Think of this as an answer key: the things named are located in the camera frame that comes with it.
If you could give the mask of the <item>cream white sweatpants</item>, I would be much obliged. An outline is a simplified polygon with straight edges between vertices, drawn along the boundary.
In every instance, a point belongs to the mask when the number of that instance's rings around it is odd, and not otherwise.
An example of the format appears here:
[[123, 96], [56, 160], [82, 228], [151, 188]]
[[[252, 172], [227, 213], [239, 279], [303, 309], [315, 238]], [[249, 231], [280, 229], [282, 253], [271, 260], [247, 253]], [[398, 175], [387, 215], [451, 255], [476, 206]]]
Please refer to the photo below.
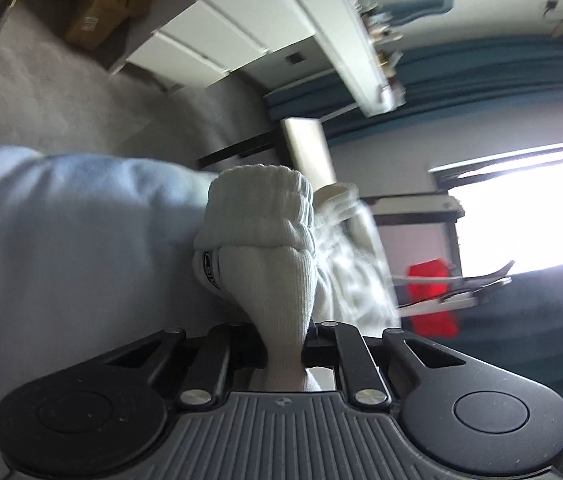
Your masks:
[[350, 183], [318, 190], [282, 166], [239, 166], [214, 179], [194, 241], [198, 281], [254, 323], [268, 352], [251, 388], [316, 391], [301, 362], [312, 322], [378, 337], [400, 326], [385, 249]]

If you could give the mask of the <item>garment steamer stand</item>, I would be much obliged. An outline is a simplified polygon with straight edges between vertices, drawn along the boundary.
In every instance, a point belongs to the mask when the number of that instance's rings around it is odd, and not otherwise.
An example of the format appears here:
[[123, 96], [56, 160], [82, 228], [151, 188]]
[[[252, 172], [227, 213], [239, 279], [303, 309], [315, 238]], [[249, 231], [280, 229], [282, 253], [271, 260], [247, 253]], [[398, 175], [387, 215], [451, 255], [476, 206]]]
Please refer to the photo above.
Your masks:
[[515, 262], [511, 260], [502, 268], [479, 276], [443, 276], [433, 278], [432, 276], [396, 276], [392, 278], [394, 285], [446, 285], [447, 292], [433, 296], [429, 299], [412, 301], [410, 304], [402, 304], [397, 309], [400, 318], [412, 318], [418, 315], [427, 315], [453, 310], [469, 309], [477, 307], [481, 300], [487, 298], [511, 282], [508, 275]]

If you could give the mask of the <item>pastel pink bed sheet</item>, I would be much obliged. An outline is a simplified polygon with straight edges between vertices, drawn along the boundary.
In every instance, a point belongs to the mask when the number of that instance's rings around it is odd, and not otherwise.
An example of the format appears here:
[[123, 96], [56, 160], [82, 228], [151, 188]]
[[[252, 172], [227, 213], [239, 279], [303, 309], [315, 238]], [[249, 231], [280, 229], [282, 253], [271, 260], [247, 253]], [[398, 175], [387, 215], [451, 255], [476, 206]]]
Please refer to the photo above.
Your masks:
[[222, 321], [192, 267], [211, 180], [149, 159], [0, 146], [0, 401], [158, 330], [202, 335]]

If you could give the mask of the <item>blue curtain right panel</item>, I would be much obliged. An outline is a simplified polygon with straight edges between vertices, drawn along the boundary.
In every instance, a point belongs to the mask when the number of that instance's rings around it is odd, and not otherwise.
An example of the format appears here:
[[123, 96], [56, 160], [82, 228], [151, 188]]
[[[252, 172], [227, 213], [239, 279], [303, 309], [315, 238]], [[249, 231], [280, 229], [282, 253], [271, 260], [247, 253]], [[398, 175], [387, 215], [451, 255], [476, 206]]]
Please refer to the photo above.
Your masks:
[[456, 335], [430, 338], [563, 397], [563, 266], [516, 274], [484, 304], [453, 318]]

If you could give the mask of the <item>blue curtain panel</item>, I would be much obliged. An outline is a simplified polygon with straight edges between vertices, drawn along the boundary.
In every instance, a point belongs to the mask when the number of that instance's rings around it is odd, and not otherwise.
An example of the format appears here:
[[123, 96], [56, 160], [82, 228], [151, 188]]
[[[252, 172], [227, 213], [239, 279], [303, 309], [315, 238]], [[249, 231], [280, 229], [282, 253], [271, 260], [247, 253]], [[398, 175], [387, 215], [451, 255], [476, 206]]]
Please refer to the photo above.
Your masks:
[[563, 266], [516, 274], [484, 304], [453, 318], [456, 335], [430, 338], [563, 397]]
[[405, 52], [396, 67], [405, 102], [365, 116], [336, 73], [265, 96], [274, 122], [319, 118], [332, 144], [473, 112], [563, 103], [563, 36], [505, 36]]

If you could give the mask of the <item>black white standing panel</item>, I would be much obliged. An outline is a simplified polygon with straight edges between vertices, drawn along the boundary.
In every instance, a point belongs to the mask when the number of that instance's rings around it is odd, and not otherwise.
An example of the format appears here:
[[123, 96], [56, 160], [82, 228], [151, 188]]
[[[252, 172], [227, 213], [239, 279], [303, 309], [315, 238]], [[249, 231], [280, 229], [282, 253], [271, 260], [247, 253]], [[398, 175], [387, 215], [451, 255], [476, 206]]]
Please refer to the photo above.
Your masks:
[[244, 159], [266, 151], [273, 151], [283, 166], [304, 174], [315, 191], [337, 182], [323, 126], [313, 118], [283, 119], [273, 130], [201, 157], [198, 166], [207, 168], [232, 157]]

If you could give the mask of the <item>blue curtain left panel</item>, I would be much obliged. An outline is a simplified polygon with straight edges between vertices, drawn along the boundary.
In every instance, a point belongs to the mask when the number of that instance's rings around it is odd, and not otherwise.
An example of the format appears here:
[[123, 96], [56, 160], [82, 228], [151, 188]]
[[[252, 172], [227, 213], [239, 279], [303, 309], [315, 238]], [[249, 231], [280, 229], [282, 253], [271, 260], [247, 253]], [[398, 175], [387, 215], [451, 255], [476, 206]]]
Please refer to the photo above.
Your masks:
[[505, 36], [405, 52], [396, 67], [405, 102], [365, 116], [336, 73], [265, 96], [274, 122], [319, 118], [332, 144], [473, 112], [563, 103], [563, 36]]

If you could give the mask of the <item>white vanity desk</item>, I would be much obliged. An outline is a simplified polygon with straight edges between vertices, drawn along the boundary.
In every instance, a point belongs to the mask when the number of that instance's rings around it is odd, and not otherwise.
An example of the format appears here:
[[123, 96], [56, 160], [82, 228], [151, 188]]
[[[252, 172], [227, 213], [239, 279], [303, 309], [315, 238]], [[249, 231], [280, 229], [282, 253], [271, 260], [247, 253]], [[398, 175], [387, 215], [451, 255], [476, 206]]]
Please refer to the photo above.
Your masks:
[[118, 63], [184, 87], [208, 88], [312, 40], [367, 116], [399, 105], [352, 0], [152, 0]]

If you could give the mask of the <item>dark window frame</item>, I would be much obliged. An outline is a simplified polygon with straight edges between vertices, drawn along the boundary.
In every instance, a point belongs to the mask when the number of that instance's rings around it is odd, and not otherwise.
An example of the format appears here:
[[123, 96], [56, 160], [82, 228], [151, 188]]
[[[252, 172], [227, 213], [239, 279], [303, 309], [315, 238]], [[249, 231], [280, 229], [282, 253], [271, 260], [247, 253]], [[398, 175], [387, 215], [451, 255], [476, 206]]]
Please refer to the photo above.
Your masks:
[[464, 210], [451, 248], [465, 274], [509, 262], [513, 274], [563, 265], [563, 143], [453, 162], [429, 174]]

